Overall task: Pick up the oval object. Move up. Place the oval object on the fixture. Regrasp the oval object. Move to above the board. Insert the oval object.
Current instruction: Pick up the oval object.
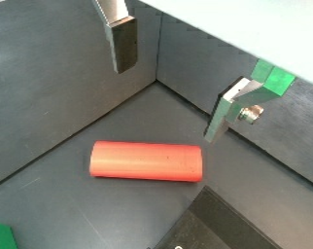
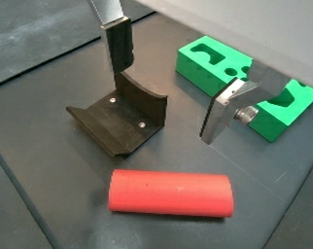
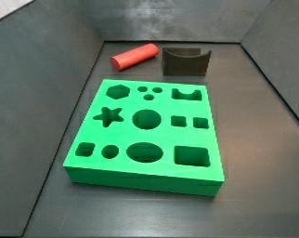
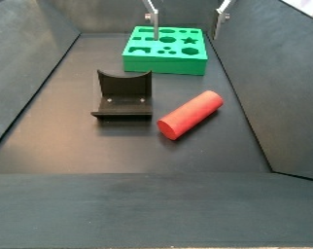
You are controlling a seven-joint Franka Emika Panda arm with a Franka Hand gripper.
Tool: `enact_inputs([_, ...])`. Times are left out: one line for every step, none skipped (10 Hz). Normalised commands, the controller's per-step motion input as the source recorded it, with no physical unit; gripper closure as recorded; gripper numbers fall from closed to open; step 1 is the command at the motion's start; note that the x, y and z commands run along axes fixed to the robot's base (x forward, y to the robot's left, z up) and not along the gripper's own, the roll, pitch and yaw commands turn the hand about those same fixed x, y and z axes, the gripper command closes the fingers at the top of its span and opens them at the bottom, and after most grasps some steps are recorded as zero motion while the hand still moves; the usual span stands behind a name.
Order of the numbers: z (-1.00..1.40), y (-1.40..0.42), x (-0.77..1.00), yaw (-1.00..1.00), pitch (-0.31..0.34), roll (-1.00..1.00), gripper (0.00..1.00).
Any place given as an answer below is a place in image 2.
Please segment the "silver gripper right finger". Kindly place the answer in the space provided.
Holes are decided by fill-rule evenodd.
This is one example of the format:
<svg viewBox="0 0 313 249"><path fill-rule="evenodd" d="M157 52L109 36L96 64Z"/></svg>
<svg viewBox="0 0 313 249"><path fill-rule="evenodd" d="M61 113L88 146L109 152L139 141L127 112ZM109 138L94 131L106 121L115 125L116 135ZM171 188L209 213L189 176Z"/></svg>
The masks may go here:
<svg viewBox="0 0 313 249"><path fill-rule="evenodd" d="M232 120L248 125L258 114L254 105L278 96L288 81L286 74L255 60L247 70L247 81L235 78L211 98L200 140L209 144Z"/></svg>

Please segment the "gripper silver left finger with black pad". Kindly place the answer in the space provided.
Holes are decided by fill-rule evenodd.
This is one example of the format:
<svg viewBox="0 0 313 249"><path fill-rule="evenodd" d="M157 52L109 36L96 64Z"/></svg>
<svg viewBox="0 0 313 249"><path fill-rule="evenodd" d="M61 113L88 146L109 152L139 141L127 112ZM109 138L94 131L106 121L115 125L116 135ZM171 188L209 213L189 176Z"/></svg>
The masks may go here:
<svg viewBox="0 0 313 249"><path fill-rule="evenodd" d="M86 0L108 42L112 72L120 73L133 63L131 19L119 0Z"/></svg>

